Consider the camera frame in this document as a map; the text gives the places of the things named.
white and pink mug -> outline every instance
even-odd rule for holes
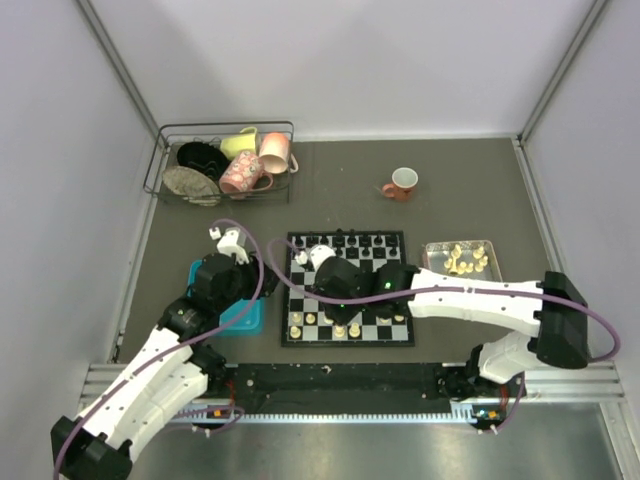
[[[298,161],[291,153],[291,141],[282,133],[273,132],[264,136],[260,146],[260,159],[264,162],[265,170],[274,175],[287,170],[291,173],[298,171]]]
[[[269,185],[261,188],[253,188],[256,182],[262,178],[269,179]],[[242,199],[249,193],[268,190],[273,186],[273,176],[265,171],[265,164],[260,157],[248,150],[240,152],[229,164],[220,177],[220,190],[231,195],[233,199]]]

silver tray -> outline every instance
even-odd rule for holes
[[[432,272],[451,275],[449,269],[444,266],[444,262],[449,258],[451,251],[456,245],[460,245],[460,249],[462,250],[462,255],[458,259],[458,262],[465,262],[467,264],[473,262],[475,265],[478,260],[473,257],[473,251],[477,250],[480,246],[484,247],[485,255],[489,260],[482,272],[476,272],[474,269],[471,273],[458,274],[457,276],[474,280],[502,282],[502,274],[498,266],[496,251],[493,249],[493,244],[489,240],[429,243],[424,247],[424,253],[422,255],[423,265]]]

blue tray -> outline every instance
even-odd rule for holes
[[[196,260],[191,264],[189,269],[189,285],[191,285],[196,279],[196,270],[202,265],[202,260]],[[224,325],[236,316],[240,311],[249,303],[248,300],[240,300],[239,302],[231,305],[227,310],[220,315],[220,325]],[[262,326],[264,325],[264,301],[259,298],[256,303],[249,309],[247,314],[242,320],[235,325],[223,330],[218,335],[221,337],[232,337],[239,335],[257,335],[262,332]]]

dish rack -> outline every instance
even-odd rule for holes
[[[156,137],[155,147],[147,166],[143,189],[149,195],[167,203],[189,202],[193,204],[214,203],[214,200],[247,202],[255,200],[281,200],[289,202],[291,196],[291,172],[287,171],[273,176],[273,186],[269,190],[249,193],[242,199],[232,198],[233,195],[216,193],[202,196],[177,195],[169,190],[162,182],[165,169],[178,165],[178,149],[189,142],[204,142],[220,147],[224,138],[238,135],[246,127],[256,127],[260,136],[272,132],[284,134],[293,142],[293,123],[282,121],[260,122],[219,122],[219,123],[185,123],[163,126]]]

white backdrop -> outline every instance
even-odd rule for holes
[[[94,0],[160,124],[519,132],[591,0]]]
[[[0,477],[52,475],[113,341],[150,138],[69,0],[0,15]]]
[[[569,274],[618,328],[616,361],[640,418],[640,3],[611,2],[529,151]],[[598,329],[599,350],[610,342]]]

